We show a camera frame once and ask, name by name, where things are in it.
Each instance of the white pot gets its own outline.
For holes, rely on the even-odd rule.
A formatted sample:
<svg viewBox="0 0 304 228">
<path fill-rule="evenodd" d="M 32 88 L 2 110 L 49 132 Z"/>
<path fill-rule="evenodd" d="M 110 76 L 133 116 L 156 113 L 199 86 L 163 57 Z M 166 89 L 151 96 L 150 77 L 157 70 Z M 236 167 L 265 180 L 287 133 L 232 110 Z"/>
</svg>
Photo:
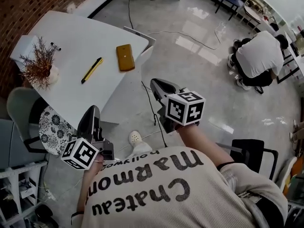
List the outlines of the white pot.
<svg viewBox="0 0 304 228">
<path fill-rule="evenodd" d="M 52 65 L 51 70 L 49 72 L 49 76 L 48 76 L 48 83 L 50 85 L 54 84 L 57 82 L 59 77 L 59 69 L 58 67 Z"/>
</svg>

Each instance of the white floor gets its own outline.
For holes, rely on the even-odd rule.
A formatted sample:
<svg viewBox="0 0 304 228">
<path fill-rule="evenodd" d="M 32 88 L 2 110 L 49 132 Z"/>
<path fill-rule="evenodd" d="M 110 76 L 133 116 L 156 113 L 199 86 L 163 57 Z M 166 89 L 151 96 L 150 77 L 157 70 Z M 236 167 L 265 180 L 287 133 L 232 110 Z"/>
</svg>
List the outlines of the white floor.
<svg viewBox="0 0 304 228">
<path fill-rule="evenodd" d="M 151 58 L 142 66 L 142 79 L 147 86 L 152 78 L 162 78 L 197 91 L 207 100 L 201 130 L 213 141 L 224 144 L 231 144 L 233 139 L 264 141 L 266 148 L 279 152 L 277 175 L 283 162 L 293 155 L 288 133 L 292 129 L 292 120 L 299 119 L 300 97 L 289 80 L 279 85 L 274 81 L 269 87 L 264 87 L 263 95 L 254 89 L 246 92 L 236 86 L 237 74 L 229 71 L 226 64 L 229 47 L 234 39 L 253 35 L 248 34 L 251 29 L 245 23 L 238 25 L 238 19 L 228 22 L 229 13 L 224 8 L 220 8 L 217 14 L 215 10 L 210 0 L 131 0 L 130 12 L 135 30 L 143 33 L 180 31 L 216 48 L 211 50 L 178 33 L 154 34 L 152 37 L 157 41 Z M 113 0 L 94 19 L 120 28 L 131 27 L 128 0 Z M 152 94 L 150 97 L 157 111 L 160 105 Z M 104 135 L 114 143 L 116 158 L 124 158 L 131 153 L 132 148 L 127 144 L 132 130 L 138 130 L 142 136 L 159 130 L 154 126 L 144 89 L 141 99 L 138 114 L 129 121 L 119 126 L 104 125 Z M 176 133 L 164 138 L 169 146 L 183 145 Z M 153 149 L 164 147 L 160 133 L 145 138 L 145 141 Z M 271 154 L 265 154 L 260 173 L 269 175 L 272 162 Z M 49 206 L 62 227 L 70 225 L 70 215 L 76 209 L 80 185 L 72 187 L 81 176 L 81 172 L 60 159 L 50 157 L 45 182 L 60 201 L 49 201 Z"/>
</svg>

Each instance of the smartphone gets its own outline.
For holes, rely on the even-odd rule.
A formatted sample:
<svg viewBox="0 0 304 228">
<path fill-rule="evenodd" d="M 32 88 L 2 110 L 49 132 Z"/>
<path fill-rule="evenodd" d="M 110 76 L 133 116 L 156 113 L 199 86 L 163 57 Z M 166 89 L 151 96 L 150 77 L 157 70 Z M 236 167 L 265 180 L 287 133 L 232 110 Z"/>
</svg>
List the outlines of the smartphone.
<svg viewBox="0 0 304 228">
<path fill-rule="evenodd" d="M 130 44 L 116 47 L 118 57 L 118 66 L 121 72 L 128 72 L 135 69 L 135 64 L 132 55 L 132 48 Z"/>
</svg>

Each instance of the black cable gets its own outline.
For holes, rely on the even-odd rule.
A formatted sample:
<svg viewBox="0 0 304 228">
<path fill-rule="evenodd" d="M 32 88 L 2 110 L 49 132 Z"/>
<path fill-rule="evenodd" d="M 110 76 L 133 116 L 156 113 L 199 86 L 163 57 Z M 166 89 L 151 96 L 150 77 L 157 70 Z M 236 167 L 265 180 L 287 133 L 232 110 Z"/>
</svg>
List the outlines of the black cable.
<svg viewBox="0 0 304 228">
<path fill-rule="evenodd" d="M 43 172 L 43 176 L 42 176 L 42 185 L 43 185 L 43 187 L 44 187 L 44 189 L 46 188 L 45 186 L 44 186 L 44 176 L 45 176 L 45 174 L 46 174 L 46 172 L 47 172 L 47 169 L 48 169 L 48 164 L 49 164 L 49 156 L 50 156 L 50 154 L 48 153 L 48 154 L 46 154 L 46 155 L 48 155 L 48 159 L 46 159 L 46 156 L 45 156 L 45 161 L 47 160 L 47 167 L 45 168 L 45 170 L 44 170 L 44 172 Z"/>
<path fill-rule="evenodd" d="M 147 87 L 144 85 L 143 81 L 142 81 L 142 85 L 143 85 L 143 87 L 145 88 L 145 90 L 146 90 L 146 92 L 147 92 L 147 95 L 148 95 L 148 98 L 149 98 L 149 103 L 150 103 L 151 110 L 152 110 L 152 112 L 153 112 L 153 117 L 154 117 L 154 126 L 156 126 L 156 120 L 157 120 L 157 122 L 158 122 L 158 126 L 160 127 L 160 130 L 161 130 L 161 136 L 162 136 L 163 143 L 164 143 L 164 145 L 165 145 L 165 148 L 167 148 L 167 147 L 168 147 L 168 145 L 166 144 L 165 139 L 164 139 L 164 137 L 163 137 L 163 134 L 162 134 L 162 128 L 161 128 L 160 121 L 158 120 L 157 115 L 156 115 L 156 114 L 154 113 L 154 111 L 153 111 L 153 107 L 152 107 L 152 104 L 151 104 L 151 99 L 150 99 L 150 96 L 149 96 L 149 93 L 148 93 Z"/>
<path fill-rule="evenodd" d="M 133 24 L 132 24 L 132 21 L 131 21 L 131 16 L 130 16 L 130 0 L 129 0 L 129 2 L 128 2 L 128 10 L 129 10 L 129 20 L 130 20 L 132 29 L 134 29 Z"/>
</svg>

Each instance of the beige t-shirt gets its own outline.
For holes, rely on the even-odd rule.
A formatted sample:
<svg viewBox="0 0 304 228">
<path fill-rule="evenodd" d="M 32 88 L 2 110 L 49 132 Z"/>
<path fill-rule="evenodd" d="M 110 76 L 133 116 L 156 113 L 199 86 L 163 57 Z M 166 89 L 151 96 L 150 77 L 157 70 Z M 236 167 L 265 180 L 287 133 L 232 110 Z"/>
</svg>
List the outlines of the beige t-shirt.
<svg viewBox="0 0 304 228">
<path fill-rule="evenodd" d="M 245 191 L 272 201 L 286 221 L 287 200 L 272 181 L 240 163 L 218 171 L 197 150 L 169 147 L 104 166 L 89 188 L 84 214 L 72 223 L 83 228 L 263 227 L 253 199 L 238 197 Z"/>
</svg>

